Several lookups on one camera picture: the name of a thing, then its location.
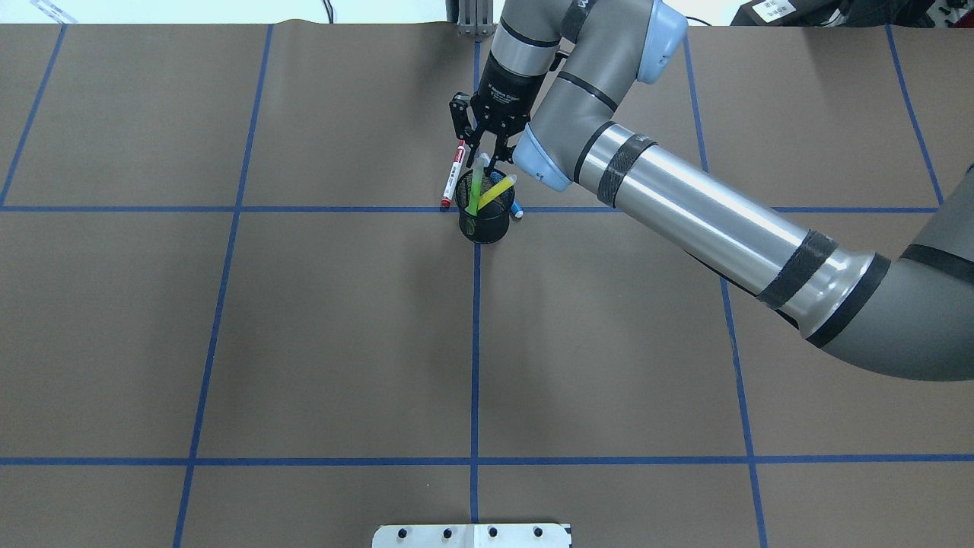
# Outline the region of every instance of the white label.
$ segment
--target white label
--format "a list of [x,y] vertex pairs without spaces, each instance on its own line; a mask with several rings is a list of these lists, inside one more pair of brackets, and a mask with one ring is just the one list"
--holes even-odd
[[761,4],[754,5],[754,11],[758,14],[761,19],[765,22],[772,22],[773,20],[779,20],[788,14],[795,13],[795,6],[791,5],[788,0],[766,0]]

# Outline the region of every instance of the yellow highlighter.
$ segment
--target yellow highlighter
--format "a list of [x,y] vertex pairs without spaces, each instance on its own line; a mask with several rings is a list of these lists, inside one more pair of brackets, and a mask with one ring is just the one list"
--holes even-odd
[[480,195],[480,201],[477,203],[477,210],[480,211],[484,209],[484,206],[493,202],[494,198],[497,198],[503,194],[505,190],[511,188],[516,182],[517,176],[509,175],[501,179],[501,182],[491,186],[490,190]]

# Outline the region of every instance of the wire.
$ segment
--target wire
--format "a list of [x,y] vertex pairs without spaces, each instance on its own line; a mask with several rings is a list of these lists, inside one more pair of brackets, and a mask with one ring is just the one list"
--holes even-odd
[[324,10],[328,12],[328,22],[335,24],[335,9],[331,7],[331,0],[321,0],[324,3]]

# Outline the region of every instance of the mesh pen holder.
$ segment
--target mesh pen holder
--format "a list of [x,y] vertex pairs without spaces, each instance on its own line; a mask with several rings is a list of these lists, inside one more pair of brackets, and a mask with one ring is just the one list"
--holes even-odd
[[[488,173],[484,170],[484,178],[480,183],[480,193],[483,194],[500,182],[506,176],[500,170]],[[514,187],[501,193],[477,212],[477,216],[467,213],[470,196],[470,183],[473,181],[473,170],[468,170],[457,181],[454,191],[454,203],[460,210],[460,231],[468,240],[475,244],[493,244],[507,234],[510,226],[510,206],[514,203]]]

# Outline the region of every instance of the white marker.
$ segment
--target white marker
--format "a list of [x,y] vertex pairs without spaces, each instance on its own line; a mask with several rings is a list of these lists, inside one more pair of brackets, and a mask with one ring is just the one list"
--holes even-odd
[[457,188],[457,180],[460,179],[460,169],[464,166],[464,156],[467,154],[467,143],[460,139],[460,144],[457,146],[457,154],[453,157],[453,167],[450,168],[450,176],[446,179],[446,188],[443,189],[443,199],[439,201],[439,205],[444,208],[450,207],[450,202],[453,201],[453,191]]

